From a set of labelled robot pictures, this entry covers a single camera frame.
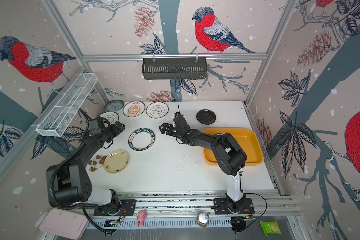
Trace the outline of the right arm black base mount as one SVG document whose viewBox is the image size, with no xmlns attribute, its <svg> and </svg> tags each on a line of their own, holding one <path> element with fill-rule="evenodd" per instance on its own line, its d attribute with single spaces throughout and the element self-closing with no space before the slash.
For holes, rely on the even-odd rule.
<svg viewBox="0 0 360 240">
<path fill-rule="evenodd" d="M 212 209 L 214 209 L 216 215 L 253 215 L 255 213 L 252 199 L 247 198 L 246 195 L 235 202 L 225 194 L 225 198 L 215 198 L 213 202 Z"/>
</svg>

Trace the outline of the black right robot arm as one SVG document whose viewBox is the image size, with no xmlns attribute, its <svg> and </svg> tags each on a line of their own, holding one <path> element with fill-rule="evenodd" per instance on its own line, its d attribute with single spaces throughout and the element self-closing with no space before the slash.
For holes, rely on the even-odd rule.
<svg viewBox="0 0 360 240">
<path fill-rule="evenodd" d="M 172 124 L 163 123 L 159 126 L 159 130 L 163 135 L 176 138 L 179 144 L 212 151 L 218 166 L 227 177 L 228 211 L 238 214 L 244 209 L 246 194 L 242 189 L 241 177 L 248 157 L 231 134 L 216 136 L 192 129 L 180 112 L 174 114 Z"/>
</svg>

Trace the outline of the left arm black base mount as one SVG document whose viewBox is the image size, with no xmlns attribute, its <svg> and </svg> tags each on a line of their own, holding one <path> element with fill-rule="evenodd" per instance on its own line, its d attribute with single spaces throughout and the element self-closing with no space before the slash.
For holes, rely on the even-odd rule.
<svg viewBox="0 0 360 240">
<path fill-rule="evenodd" d="M 94 211 L 94 216 L 133 216 L 136 208 L 136 200 L 120 200 L 114 190 L 111 192 L 111 202 L 97 207 Z"/>
</svg>

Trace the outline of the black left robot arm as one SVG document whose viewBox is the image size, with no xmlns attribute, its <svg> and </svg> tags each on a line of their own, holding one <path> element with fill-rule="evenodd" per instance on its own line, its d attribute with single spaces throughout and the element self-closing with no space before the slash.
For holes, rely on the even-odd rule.
<svg viewBox="0 0 360 240">
<path fill-rule="evenodd" d="M 107 208 L 113 214 L 121 208 L 115 190 L 92 186 L 86 166 L 94 154 L 125 130 L 120 122 L 111 124 L 106 118 L 90 118 L 82 109 L 80 113 L 87 121 L 86 130 L 79 139 L 77 150 L 58 165 L 46 171 L 49 204 L 53 208 L 72 210 L 75 208 Z"/>
</svg>

